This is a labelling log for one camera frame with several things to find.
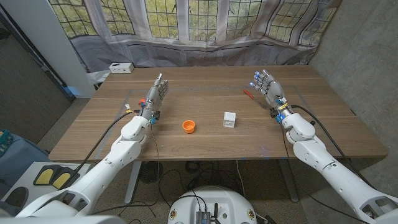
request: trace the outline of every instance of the teal object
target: teal object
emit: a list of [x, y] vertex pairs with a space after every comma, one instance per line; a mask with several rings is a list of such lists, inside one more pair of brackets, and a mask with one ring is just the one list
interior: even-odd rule
[[0, 130], [0, 157], [6, 153], [8, 147], [10, 147], [13, 137], [8, 130]]

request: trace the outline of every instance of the curtain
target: curtain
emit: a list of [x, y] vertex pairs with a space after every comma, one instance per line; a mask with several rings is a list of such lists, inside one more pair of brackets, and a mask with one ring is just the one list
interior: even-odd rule
[[49, 0], [87, 73], [135, 67], [307, 64], [328, 0]]

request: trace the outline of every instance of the white robotic arm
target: white robotic arm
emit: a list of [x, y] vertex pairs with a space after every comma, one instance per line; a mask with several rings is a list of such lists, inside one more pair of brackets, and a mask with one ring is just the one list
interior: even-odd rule
[[397, 223], [398, 198], [373, 189], [330, 155], [312, 124], [293, 112], [272, 75], [265, 70], [256, 72], [251, 86], [273, 107], [271, 116], [288, 129], [286, 137], [297, 158], [321, 173], [359, 219], [368, 223]]
[[120, 137], [112, 144], [111, 152], [92, 170], [68, 188], [43, 195], [26, 206], [20, 217], [74, 217], [90, 214], [116, 174], [135, 160], [146, 139], [145, 129], [159, 119], [158, 109], [168, 91], [167, 81], [162, 74], [155, 80], [143, 104], [140, 116], [126, 124]]

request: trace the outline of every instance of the window pane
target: window pane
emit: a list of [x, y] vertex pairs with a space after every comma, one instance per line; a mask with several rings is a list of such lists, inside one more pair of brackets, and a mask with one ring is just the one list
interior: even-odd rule
[[81, 0], [50, 0], [49, 3], [69, 38], [97, 35]]
[[177, 27], [177, 15], [176, 14], [167, 14], [167, 19], [169, 20], [169, 26]]
[[218, 2], [209, 1], [209, 16], [217, 16]]
[[237, 22], [238, 22], [238, 18], [237, 17], [229, 17], [226, 28], [229, 29], [229, 30], [236, 29], [236, 23]]
[[101, 5], [112, 34], [134, 34], [123, 0], [101, 0]]
[[189, 39], [190, 40], [198, 40], [198, 30], [197, 29], [189, 29]]
[[189, 9], [190, 40], [215, 41], [218, 1], [190, 0]]
[[67, 36], [69, 38], [72, 38], [72, 37], [76, 36], [75, 32], [73, 31], [73, 29], [72, 29], [72, 27], [70, 26], [69, 23], [63, 23], [61, 25], [62, 25], [63, 30], [65, 31], [65, 33], [67, 34]]
[[178, 28], [177, 27], [169, 27], [170, 38], [178, 39]]
[[207, 29], [207, 16], [199, 16], [199, 29]]
[[159, 23], [157, 22], [157, 14], [154, 12], [148, 12], [148, 21], [149, 21], [149, 25], [151, 26], [158, 26]]
[[198, 40], [207, 41], [207, 30], [198, 30]]
[[57, 15], [58, 20], [60, 22], [67, 22], [67, 18], [65, 17], [64, 13], [62, 12], [61, 6], [52, 6], [54, 9], [55, 15]]
[[226, 31], [226, 40], [232, 40], [235, 37], [235, 30]]
[[108, 25], [108, 28], [110, 29], [112, 34], [117, 34], [119, 32], [114, 22], [106, 22], [106, 24]]
[[159, 27], [160, 28], [160, 37], [168, 38], [169, 37], [169, 28], [168, 27]]
[[234, 0], [229, 2], [227, 30], [227, 40], [237, 37], [250, 35], [251, 27], [257, 19], [260, 0]]
[[198, 19], [199, 16], [191, 16], [189, 15], [189, 28], [198, 28]]
[[316, 47], [319, 44], [323, 31], [325, 31], [335, 12], [336, 9], [324, 9], [312, 24], [303, 31], [299, 44]]
[[155, 3], [157, 12], [166, 12], [166, 3], [164, 0], [155, 0]]
[[151, 26], [150, 31], [154, 37], [160, 37], [160, 29], [159, 26]]
[[249, 16], [257, 16], [260, 10], [261, 2], [252, 2], [250, 4]]
[[208, 31], [207, 40], [216, 41], [216, 31], [215, 30], [209, 30]]
[[241, 3], [240, 7], [239, 7], [239, 13], [238, 16], [248, 16], [249, 15], [249, 7], [250, 7], [250, 3]]
[[236, 26], [237, 29], [245, 28], [246, 21], [248, 20], [247, 17], [238, 17], [238, 25]]
[[289, 43], [292, 28], [299, 22], [309, 5], [309, 2], [304, 0], [284, 1], [272, 20], [268, 37]]
[[167, 14], [166, 13], [158, 13], [157, 19], [159, 20], [160, 26], [168, 26], [169, 25], [167, 22]]
[[147, 6], [147, 12], [156, 12], [155, 1], [145, 0], [145, 5]]
[[145, 4], [152, 36], [178, 39], [175, 0], [146, 0]]
[[208, 17], [208, 28], [209, 29], [216, 29], [217, 25], [217, 17], [216, 16], [209, 16]]
[[199, 1], [199, 15], [208, 15], [209, 4], [208, 1]]

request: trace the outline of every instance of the white block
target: white block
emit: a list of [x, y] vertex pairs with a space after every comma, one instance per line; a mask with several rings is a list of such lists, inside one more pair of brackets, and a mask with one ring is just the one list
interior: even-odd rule
[[224, 113], [224, 127], [233, 128], [235, 127], [236, 113], [225, 112]]
[[131, 73], [134, 66], [132, 63], [112, 63], [109, 69], [112, 73]]

